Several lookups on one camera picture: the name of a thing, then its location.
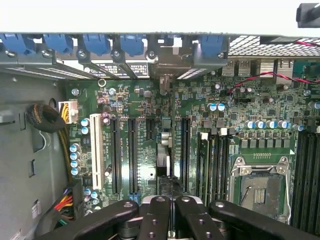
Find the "green motherboard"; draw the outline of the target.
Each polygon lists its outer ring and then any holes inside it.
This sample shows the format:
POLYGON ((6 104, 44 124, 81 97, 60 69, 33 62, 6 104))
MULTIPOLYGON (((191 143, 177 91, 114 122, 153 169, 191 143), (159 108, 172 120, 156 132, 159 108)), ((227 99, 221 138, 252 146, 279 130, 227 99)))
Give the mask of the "green motherboard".
POLYGON ((320 76, 184 77, 178 84, 180 114, 191 120, 189 189, 177 176, 157 169, 158 82, 147 80, 72 80, 66 97, 77 104, 69 127, 71 174, 82 183, 84 212, 91 214, 119 200, 142 204, 161 195, 161 177, 177 177, 184 195, 205 206, 228 201, 230 171, 236 156, 248 162, 289 157, 289 225, 320 237, 320 76), (101 114, 104 184, 93 189, 90 115, 101 114), (113 194, 111 119, 120 130, 121 190, 113 194), (138 192, 130 194, 128 119, 137 122, 138 192), (146 119, 155 122, 147 140, 146 119))

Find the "CPU socket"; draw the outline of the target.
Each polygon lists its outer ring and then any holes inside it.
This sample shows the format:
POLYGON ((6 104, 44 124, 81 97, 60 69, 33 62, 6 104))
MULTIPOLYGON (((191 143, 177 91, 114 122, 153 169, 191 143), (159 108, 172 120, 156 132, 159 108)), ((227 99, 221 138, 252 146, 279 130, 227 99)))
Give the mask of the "CPU socket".
POLYGON ((240 207, 289 224, 291 221, 290 158, 276 161, 246 161, 243 155, 234 158, 230 168, 227 200, 240 207))

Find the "short black expansion slot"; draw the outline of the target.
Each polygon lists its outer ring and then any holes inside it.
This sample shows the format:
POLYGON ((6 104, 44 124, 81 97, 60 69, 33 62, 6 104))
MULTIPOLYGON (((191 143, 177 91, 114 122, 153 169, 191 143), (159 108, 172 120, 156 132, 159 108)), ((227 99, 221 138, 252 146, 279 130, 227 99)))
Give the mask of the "short black expansion slot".
POLYGON ((146 124, 146 140, 154 140, 155 120, 153 118, 147 118, 146 124))

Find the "white expansion slot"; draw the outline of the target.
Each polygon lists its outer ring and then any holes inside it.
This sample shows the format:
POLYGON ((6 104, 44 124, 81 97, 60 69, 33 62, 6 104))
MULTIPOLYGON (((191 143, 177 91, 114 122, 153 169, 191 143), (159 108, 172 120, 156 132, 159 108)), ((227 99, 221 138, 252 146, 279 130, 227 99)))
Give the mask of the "white expansion slot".
POLYGON ((90 142, 91 142, 91 171, 92 187, 102 190, 104 185, 104 160, 103 160, 103 125, 102 115, 90 114, 90 142))

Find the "open black PC case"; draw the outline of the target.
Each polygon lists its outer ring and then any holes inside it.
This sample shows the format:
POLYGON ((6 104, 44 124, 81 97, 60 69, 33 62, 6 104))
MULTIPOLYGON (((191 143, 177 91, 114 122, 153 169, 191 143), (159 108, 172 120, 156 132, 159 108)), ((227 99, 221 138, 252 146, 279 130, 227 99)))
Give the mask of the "open black PC case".
MULTIPOLYGON (((84 80, 153 80, 149 47, 191 47, 193 66, 183 77, 320 76, 320 37, 218 33, 0 33, 0 74, 63 81, 65 100, 57 108, 33 103, 25 119, 40 133, 57 134, 67 184, 41 216, 32 239, 88 216, 82 181, 72 175, 69 128, 78 106, 67 99, 67 83, 84 80)), ((194 240, 176 226, 171 200, 167 240, 194 240)))

